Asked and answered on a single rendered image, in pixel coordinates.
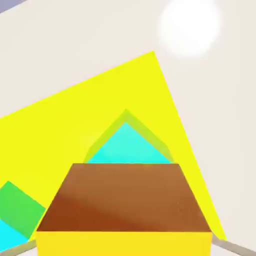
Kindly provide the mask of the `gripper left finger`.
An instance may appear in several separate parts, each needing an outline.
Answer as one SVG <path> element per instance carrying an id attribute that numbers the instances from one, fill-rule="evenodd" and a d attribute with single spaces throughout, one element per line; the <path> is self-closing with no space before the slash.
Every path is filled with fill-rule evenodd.
<path id="1" fill-rule="evenodd" d="M 22 254 L 22 253 L 29 251 L 36 247 L 37 247 L 37 244 L 36 244 L 36 240 L 34 239 L 34 240 L 28 241 L 24 244 L 21 244 L 21 245 L 18 245 L 13 248 L 10 248 L 10 249 L 0 252 L 0 256 L 17 256 L 19 254 Z"/>

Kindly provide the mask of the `small green cube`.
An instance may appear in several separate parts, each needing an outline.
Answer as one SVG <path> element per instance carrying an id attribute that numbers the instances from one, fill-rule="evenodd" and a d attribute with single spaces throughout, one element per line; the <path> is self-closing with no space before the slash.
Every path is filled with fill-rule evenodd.
<path id="1" fill-rule="evenodd" d="M 45 210 L 10 181 L 0 187 L 0 252 L 28 242 Z"/>

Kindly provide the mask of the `small yellow cube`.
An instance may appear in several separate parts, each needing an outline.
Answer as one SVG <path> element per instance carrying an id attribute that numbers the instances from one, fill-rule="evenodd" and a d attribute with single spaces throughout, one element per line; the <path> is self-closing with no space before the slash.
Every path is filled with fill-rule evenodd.
<path id="1" fill-rule="evenodd" d="M 38 256 L 210 256 L 178 164 L 75 163 L 37 231 Z"/>

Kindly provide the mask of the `large yellow box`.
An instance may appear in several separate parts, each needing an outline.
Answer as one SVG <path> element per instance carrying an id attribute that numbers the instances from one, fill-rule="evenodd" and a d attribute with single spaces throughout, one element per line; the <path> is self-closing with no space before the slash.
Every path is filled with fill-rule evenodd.
<path id="1" fill-rule="evenodd" d="M 73 163 L 129 111 L 169 149 L 213 233 L 226 235 L 154 52 L 0 118 L 0 187 L 48 207 Z"/>

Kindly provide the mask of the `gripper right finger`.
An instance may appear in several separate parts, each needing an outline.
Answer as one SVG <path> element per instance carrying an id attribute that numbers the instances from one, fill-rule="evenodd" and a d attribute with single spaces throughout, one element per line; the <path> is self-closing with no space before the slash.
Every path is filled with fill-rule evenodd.
<path id="1" fill-rule="evenodd" d="M 255 251 L 242 247 L 240 245 L 231 243 L 229 241 L 219 239 L 214 233 L 212 234 L 212 244 L 220 248 L 223 248 L 225 250 L 228 250 L 232 253 L 238 254 L 240 256 L 256 256 Z"/>

